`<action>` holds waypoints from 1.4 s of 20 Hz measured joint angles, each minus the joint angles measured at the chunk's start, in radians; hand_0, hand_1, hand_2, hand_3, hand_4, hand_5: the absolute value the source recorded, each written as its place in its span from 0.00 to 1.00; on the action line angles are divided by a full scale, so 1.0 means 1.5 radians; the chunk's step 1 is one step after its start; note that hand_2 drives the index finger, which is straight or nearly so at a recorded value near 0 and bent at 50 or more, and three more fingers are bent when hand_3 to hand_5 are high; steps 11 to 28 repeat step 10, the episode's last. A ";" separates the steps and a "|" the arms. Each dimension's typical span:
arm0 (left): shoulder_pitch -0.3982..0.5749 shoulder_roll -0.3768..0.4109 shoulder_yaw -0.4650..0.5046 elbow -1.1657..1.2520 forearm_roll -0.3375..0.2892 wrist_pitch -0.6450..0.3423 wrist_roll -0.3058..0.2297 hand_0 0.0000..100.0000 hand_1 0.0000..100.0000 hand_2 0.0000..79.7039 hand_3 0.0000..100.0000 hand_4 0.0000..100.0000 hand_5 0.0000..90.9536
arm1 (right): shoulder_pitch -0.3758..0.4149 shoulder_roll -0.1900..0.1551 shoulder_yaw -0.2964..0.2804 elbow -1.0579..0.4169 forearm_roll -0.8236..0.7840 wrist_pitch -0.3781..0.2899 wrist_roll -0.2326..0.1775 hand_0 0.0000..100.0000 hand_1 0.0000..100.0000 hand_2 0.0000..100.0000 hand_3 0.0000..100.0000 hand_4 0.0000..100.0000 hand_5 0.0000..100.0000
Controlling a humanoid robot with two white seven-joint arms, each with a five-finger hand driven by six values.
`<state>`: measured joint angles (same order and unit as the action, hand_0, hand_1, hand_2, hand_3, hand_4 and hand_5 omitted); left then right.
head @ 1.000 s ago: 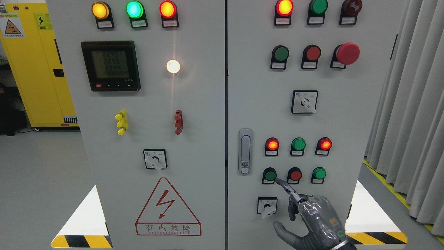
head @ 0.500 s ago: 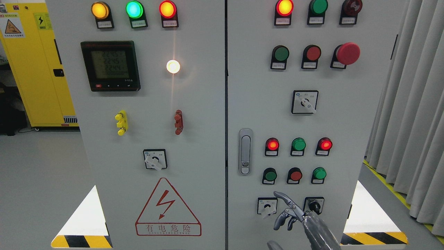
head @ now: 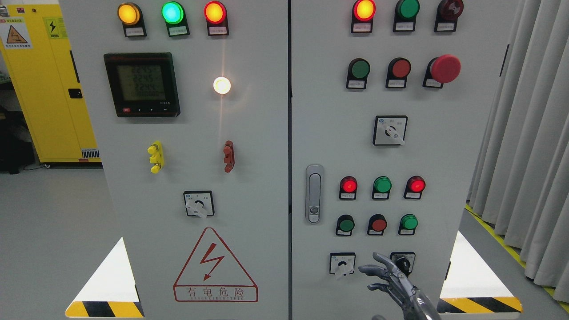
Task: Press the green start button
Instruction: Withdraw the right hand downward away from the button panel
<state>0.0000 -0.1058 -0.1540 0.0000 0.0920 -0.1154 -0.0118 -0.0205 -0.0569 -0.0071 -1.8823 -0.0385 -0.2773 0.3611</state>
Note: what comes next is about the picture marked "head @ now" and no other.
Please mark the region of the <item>silver robotic hand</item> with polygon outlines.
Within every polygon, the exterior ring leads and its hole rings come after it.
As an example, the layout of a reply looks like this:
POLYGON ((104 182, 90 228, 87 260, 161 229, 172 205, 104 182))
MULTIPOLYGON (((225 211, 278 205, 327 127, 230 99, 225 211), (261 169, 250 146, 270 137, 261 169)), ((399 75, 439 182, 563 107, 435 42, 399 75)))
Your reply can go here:
POLYGON ((402 309, 405 320, 441 320, 436 306, 428 296, 413 285, 392 260, 377 252, 373 253, 373 258, 385 267, 366 264, 359 266, 358 270, 368 276, 377 276, 388 283, 368 285, 368 290, 381 290, 388 293, 402 309))

